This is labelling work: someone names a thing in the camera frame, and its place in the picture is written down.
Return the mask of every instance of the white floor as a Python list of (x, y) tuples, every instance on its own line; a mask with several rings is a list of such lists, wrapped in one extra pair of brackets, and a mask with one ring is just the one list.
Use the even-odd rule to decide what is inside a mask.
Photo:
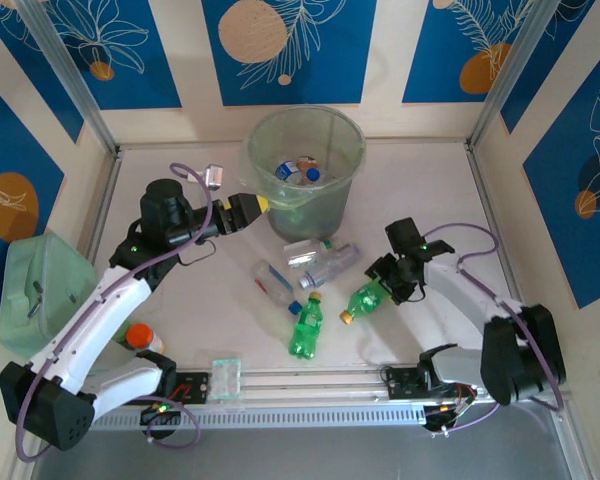
[[(181, 162), (202, 169), (213, 162), (224, 166), (223, 187), (215, 198), (247, 191), (237, 179), (239, 144), (131, 149), (124, 152), (96, 266), (102, 272), (131, 222), (139, 218), (139, 200), (146, 185), (168, 178), (168, 166)], [(200, 206), (193, 184), (185, 186), (192, 206)], [(338, 235), (357, 243), (364, 258), (331, 284), (323, 295), (322, 332), (311, 361), (287, 353), (294, 317), (275, 307), (249, 276), (249, 268), (264, 258), (295, 283), (282, 260), (284, 241), (265, 217), (248, 229), (216, 240), (215, 256), (189, 268), (176, 267), (158, 290), (132, 316), (152, 325), (166, 344), (166, 355), (180, 368), (209, 368), (215, 359), (237, 357), (244, 369), (328, 370), (385, 363), (414, 363), (426, 349), (449, 342), (477, 348), (481, 336), (473, 325), (436, 292), (417, 304), (382, 306), (373, 316), (345, 326), (338, 318), (350, 294), (363, 285), (364, 270), (390, 251), (384, 227), (414, 217), (421, 233), (448, 222), (486, 226), (485, 215), (460, 143), (413, 144), (396, 141), (369, 143), (367, 163), (351, 188), (345, 219)], [(480, 232), (449, 229), (441, 236), (458, 253), (488, 248)], [(189, 261), (209, 251), (194, 247), (183, 256)], [(453, 262), (451, 255), (439, 261)], [(498, 258), (476, 260), (472, 271), (506, 292)], [(296, 291), (304, 302), (308, 292)], [(108, 352), (110, 361), (117, 352)]]

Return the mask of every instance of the bottle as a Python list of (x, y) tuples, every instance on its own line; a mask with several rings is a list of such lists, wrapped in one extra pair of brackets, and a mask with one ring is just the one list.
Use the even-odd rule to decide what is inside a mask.
[(322, 325), (322, 311), (320, 301), (322, 297), (317, 292), (309, 295), (309, 303), (300, 312), (300, 319), (296, 324), (289, 353), (298, 358), (313, 358), (316, 353), (316, 341)]
[(310, 168), (307, 170), (307, 174), (305, 176), (309, 183), (314, 186), (325, 185), (332, 180), (335, 180), (331, 173), (326, 170), (318, 169), (318, 168)]
[(318, 162), (316, 162), (313, 157), (307, 155), (296, 160), (296, 167), (298, 167), (298, 170), (300, 170), (303, 175), (306, 175), (310, 168), (318, 168)]
[(298, 279), (303, 289), (317, 288), (333, 280), (347, 268), (360, 260), (361, 254), (353, 243), (347, 243), (334, 252), (329, 253), (317, 264), (309, 267)]
[(160, 354), (164, 352), (164, 343), (146, 323), (131, 325), (127, 331), (127, 343), (140, 351), (151, 350)]
[(291, 160), (282, 162), (280, 166), (276, 168), (275, 175), (283, 182), (291, 183), (292, 185), (300, 185), (304, 178), (302, 172), (298, 170), (296, 164)]
[(287, 265), (291, 268), (307, 266), (323, 258), (330, 249), (340, 247), (340, 240), (334, 237), (321, 242), (320, 240), (303, 240), (291, 243), (282, 248)]
[(279, 307), (285, 307), (293, 315), (302, 310), (300, 302), (293, 296), (293, 287), (275, 268), (265, 260), (251, 267), (251, 276), (264, 293)]
[(382, 286), (380, 279), (376, 278), (351, 295), (349, 306), (340, 314), (340, 320), (346, 325), (351, 325), (355, 317), (369, 315), (388, 296), (389, 292)]

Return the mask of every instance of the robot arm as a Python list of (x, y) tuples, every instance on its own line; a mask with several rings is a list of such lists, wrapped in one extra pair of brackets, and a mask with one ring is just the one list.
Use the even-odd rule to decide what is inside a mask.
[(512, 298), (495, 302), (456, 266), (432, 261), (455, 251), (441, 240), (427, 243), (411, 218), (394, 222), (385, 230), (396, 256), (387, 254), (378, 259), (367, 276), (379, 278), (397, 305), (409, 301), (416, 289), (424, 293), (427, 285), (447, 298), (483, 334), (482, 350), (449, 344), (422, 353), (416, 389), (430, 391), (441, 383), (476, 385), (484, 387), (498, 403), (508, 405), (549, 388), (538, 359), (502, 302), (526, 323), (558, 383), (565, 381), (553, 318), (546, 308), (528, 308)]
[[(33, 382), (39, 382), (24, 427), (60, 450), (77, 444), (91, 423), (108, 411), (143, 395), (168, 396), (175, 388), (175, 362), (149, 351), (138, 353), (111, 372), (87, 377), (124, 320), (159, 286), (179, 257), (171, 256), (124, 281), (123, 277), (192, 239), (207, 214), (206, 207), (193, 210), (180, 183), (167, 179), (147, 186), (140, 209), (141, 218), (130, 226), (127, 238), (110, 259), (110, 268), (85, 304), (29, 363), (11, 362), (0, 374), (0, 389), (13, 423), (17, 423)], [(226, 204), (215, 201), (211, 222), (197, 243), (238, 232), (266, 209), (266, 200), (251, 194), (233, 195)], [(115, 290), (103, 298), (109, 288)], [(61, 341), (67, 343), (57, 352)]]

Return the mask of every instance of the plastic bucket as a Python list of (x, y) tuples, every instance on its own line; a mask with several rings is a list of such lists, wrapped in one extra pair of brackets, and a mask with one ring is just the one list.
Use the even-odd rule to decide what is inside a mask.
[[(290, 107), (264, 118), (245, 140), (241, 181), (269, 200), (269, 222), (289, 242), (328, 239), (342, 223), (353, 177), (366, 142), (360, 128), (339, 111)], [(284, 159), (313, 157), (335, 178), (321, 185), (293, 185), (274, 172)]]

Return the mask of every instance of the green plastic container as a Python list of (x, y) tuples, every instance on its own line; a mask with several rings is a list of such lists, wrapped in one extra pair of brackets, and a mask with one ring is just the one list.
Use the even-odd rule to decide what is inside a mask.
[(0, 341), (31, 357), (71, 320), (97, 282), (93, 265), (54, 233), (13, 242), (2, 285)]

